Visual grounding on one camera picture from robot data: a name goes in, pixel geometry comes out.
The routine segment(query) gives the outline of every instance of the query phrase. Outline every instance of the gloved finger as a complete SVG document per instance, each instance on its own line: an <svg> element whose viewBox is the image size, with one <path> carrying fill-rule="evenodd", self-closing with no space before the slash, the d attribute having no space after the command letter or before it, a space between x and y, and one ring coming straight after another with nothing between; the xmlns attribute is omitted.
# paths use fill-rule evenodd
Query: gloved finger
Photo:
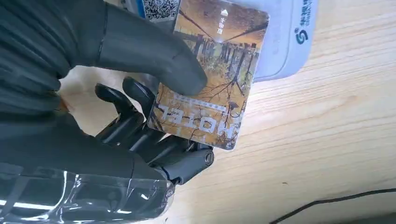
<svg viewBox="0 0 396 224"><path fill-rule="evenodd" d="M187 45L131 13L107 7L106 30L95 66L156 76L173 91L198 94L207 77Z"/></svg>

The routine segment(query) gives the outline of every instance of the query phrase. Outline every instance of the card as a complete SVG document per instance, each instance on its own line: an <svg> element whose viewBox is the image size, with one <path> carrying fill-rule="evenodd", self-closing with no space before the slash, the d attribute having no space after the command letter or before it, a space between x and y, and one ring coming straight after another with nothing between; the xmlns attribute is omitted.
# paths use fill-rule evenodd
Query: card
<svg viewBox="0 0 396 224"><path fill-rule="evenodd" d="M182 0L174 34L197 56L207 86L196 96L160 84L148 126L214 147L234 148L269 16L222 0Z"/></svg>

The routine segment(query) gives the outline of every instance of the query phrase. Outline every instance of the black mechanical part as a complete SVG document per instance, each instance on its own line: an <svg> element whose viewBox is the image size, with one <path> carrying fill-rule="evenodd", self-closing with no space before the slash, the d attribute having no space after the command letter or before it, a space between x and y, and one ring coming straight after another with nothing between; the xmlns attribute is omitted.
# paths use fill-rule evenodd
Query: black mechanical part
<svg viewBox="0 0 396 224"><path fill-rule="evenodd" d="M122 82L122 89L130 98L136 100L143 110L143 114L148 119L151 108L156 97L146 86L140 84L131 77L127 77Z"/></svg>
<svg viewBox="0 0 396 224"><path fill-rule="evenodd" d="M96 139L110 146L120 146L125 138L131 138L144 122L143 115L136 110L131 101L120 91L97 84L95 93L98 98L113 103L118 117L96 135Z"/></svg>
<svg viewBox="0 0 396 224"><path fill-rule="evenodd" d="M95 94L99 99L114 104L118 114L136 111L134 105L122 92L106 85L96 84Z"/></svg>

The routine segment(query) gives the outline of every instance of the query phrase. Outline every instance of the blue logo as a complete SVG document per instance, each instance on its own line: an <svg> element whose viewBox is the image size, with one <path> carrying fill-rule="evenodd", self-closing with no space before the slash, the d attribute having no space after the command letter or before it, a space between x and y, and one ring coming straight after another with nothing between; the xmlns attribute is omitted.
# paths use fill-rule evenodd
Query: blue logo
<svg viewBox="0 0 396 224"><path fill-rule="evenodd" d="M308 34L305 30L299 30L298 28L294 29L294 33L296 34L296 40L298 44L303 44L306 40L308 40Z"/></svg>

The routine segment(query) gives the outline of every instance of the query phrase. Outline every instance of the black robotic finger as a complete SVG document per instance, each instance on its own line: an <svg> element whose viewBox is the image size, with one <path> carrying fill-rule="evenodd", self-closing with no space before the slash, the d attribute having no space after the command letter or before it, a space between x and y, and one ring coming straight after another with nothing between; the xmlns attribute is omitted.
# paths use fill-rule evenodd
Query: black robotic finger
<svg viewBox="0 0 396 224"><path fill-rule="evenodd" d="M144 116L148 119L156 98L154 94L146 86L140 84L131 77L124 79L122 82L122 89L130 98L136 100L140 104Z"/></svg>
<svg viewBox="0 0 396 224"><path fill-rule="evenodd" d="M96 84L95 93L99 99L114 104L118 114L136 110L131 101L122 92L106 85Z"/></svg>
<svg viewBox="0 0 396 224"><path fill-rule="evenodd" d="M151 129L142 124L130 138L125 138L121 145L131 152L151 150L166 133Z"/></svg>
<svg viewBox="0 0 396 224"><path fill-rule="evenodd" d="M120 91L97 84L96 95L109 103L113 103L118 117L96 135L96 139L112 146L119 146L123 139L131 138L144 122L143 115L136 110L131 101Z"/></svg>
<svg viewBox="0 0 396 224"><path fill-rule="evenodd" d="M167 156L179 156L188 147L188 140L171 135L160 141L152 148L146 148L136 151L147 164L160 162L161 158Z"/></svg>

